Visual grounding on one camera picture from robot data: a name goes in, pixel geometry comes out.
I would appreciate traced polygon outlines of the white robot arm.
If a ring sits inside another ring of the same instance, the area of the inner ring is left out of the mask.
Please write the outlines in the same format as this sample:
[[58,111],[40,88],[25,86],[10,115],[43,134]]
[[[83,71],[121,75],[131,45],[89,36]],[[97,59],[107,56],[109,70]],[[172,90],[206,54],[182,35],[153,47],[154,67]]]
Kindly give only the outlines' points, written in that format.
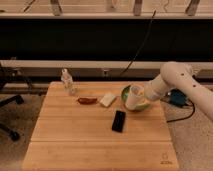
[[213,92],[193,78],[191,65],[166,62],[160,74],[144,86],[144,96],[149,101],[160,100],[172,89],[179,89],[213,122]]

